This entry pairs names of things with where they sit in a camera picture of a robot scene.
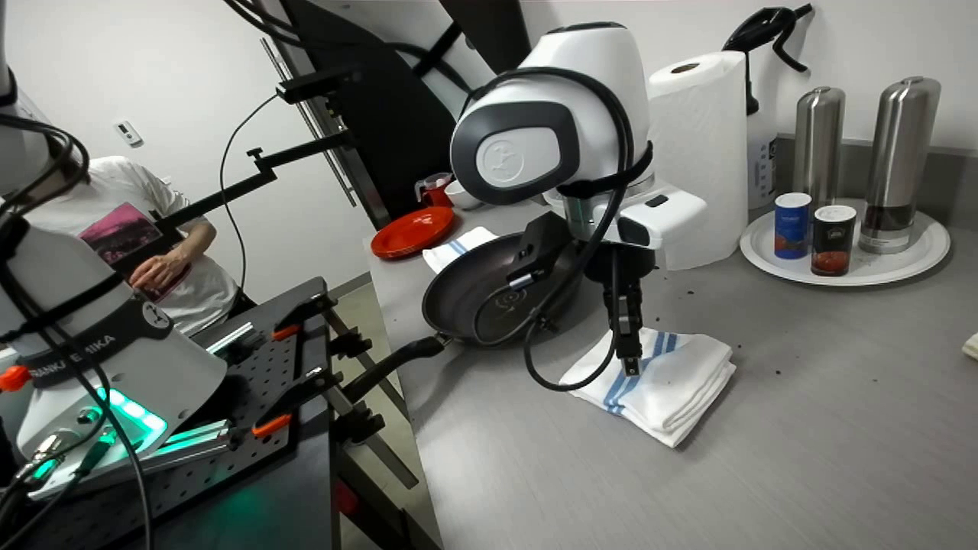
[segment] round tray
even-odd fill
[[[917,278],[929,269],[935,269],[951,251],[947,230],[925,218],[924,212],[911,221],[911,246],[898,252],[872,252],[856,246],[853,266],[840,278],[824,278],[810,271],[810,255],[800,259],[781,259],[772,255],[772,212],[759,218],[740,239],[740,252],[756,261],[756,269],[799,282],[799,283],[817,283],[817,286],[878,286],[878,283],[897,283]]]

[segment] silver cylinder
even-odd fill
[[[881,95],[867,170],[862,246],[903,251],[911,245],[914,199],[921,190],[941,83],[911,77]]]
[[[794,190],[806,191],[812,204],[828,204],[839,191],[839,149],[844,136],[840,88],[812,88],[800,95],[794,113]]]

